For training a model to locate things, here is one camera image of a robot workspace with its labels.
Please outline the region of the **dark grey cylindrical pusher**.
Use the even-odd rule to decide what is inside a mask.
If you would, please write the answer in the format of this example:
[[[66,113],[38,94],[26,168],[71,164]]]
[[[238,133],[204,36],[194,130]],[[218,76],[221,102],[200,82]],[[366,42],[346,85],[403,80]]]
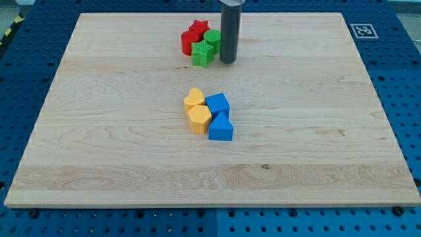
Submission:
[[[237,59],[237,44],[242,2],[222,2],[220,26],[220,60],[232,64]]]

